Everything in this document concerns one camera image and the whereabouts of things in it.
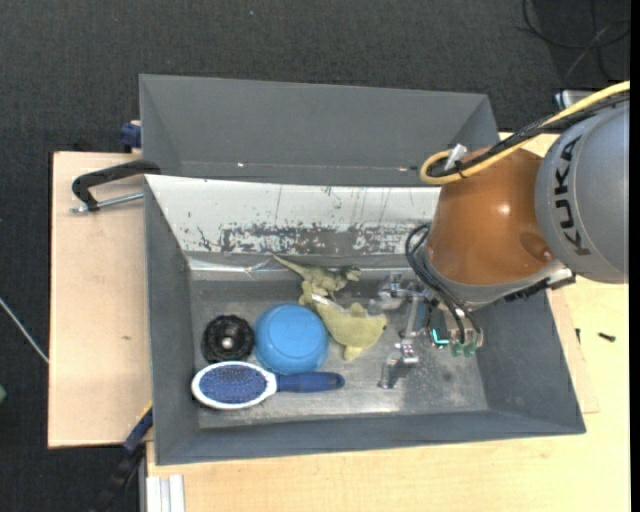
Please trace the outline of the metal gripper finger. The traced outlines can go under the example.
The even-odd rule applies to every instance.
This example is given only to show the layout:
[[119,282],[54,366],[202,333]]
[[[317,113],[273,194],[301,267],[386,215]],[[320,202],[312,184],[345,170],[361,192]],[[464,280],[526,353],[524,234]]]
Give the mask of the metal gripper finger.
[[402,273],[389,273],[377,286],[370,300],[371,310],[396,310],[402,306],[417,289],[417,281],[405,278]]
[[419,361],[411,342],[396,343],[382,364],[378,386],[382,389],[393,389],[400,379],[409,375]]

